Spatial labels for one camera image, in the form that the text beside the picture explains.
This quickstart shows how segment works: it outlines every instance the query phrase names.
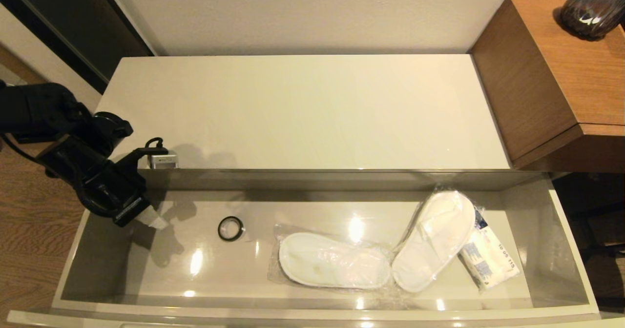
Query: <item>rubber ring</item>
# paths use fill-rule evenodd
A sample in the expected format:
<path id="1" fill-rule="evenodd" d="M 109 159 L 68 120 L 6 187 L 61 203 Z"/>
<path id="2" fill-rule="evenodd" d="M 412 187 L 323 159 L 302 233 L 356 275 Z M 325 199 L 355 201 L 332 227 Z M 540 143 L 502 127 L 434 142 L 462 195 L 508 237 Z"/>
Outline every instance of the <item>rubber ring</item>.
<path id="1" fill-rule="evenodd" d="M 234 221 L 234 223 L 236 223 L 236 225 L 239 227 L 239 231 L 233 237 L 228 238 L 225 236 L 225 234 L 222 233 L 221 227 L 230 221 Z M 236 241 L 241 237 L 241 235 L 243 235 L 243 232 L 245 232 L 245 226 L 243 226 L 243 222 L 233 215 L 222 219 L 221 222 L 219 222 L 219 226 L 217 227 L 217 235 L 219 235 L 219 238 L 221 238 L 221 240 L 227 242 Z"/>

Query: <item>wooden side table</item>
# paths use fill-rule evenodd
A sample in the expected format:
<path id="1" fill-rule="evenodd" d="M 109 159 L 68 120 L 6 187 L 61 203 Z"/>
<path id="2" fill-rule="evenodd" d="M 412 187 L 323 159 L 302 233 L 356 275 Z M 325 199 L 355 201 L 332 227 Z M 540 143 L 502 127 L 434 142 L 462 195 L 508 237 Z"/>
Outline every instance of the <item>wooden side table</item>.
<path id="1" fill-rule="evenodd" d="M 625 34 L 556 19 L 565 0 L 505 0 L 473 58 L 515 168 L 625 172 Z"/>

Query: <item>white drawer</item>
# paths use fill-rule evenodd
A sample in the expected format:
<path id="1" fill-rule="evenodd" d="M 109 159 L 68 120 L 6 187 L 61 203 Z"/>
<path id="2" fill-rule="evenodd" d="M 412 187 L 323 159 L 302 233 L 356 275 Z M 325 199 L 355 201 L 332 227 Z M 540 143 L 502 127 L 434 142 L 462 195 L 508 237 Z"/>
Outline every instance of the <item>white drawer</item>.
<path id="1" fill-rule="evenodd" d="M 150 192 L 161 195 L 159 209 L 172 226 L 160 232 L 139 223 L 117 228 L 86 212 L 52 310 L 13 312 L 11 321 L 51 327 L 372 328 L 600 319 L 560 202 L 542 174 L 178 170 L 145 175 L 152 186 L 167 185 L 166 192 Z M 480 294 L 455 259 L 424 292 L 401 301 L 376 292 L 337 293 L 268 280 L 275 224 L 340 233 L 349 232 L 358 218 L 364 239 L 393 245 L 440 181 L 485 206 L 487 221 L 522 265 L 522 275 Z M 229 215 L 244 222 L 246 233 L 227 243 L 217 237 L 217 224 Z"/>

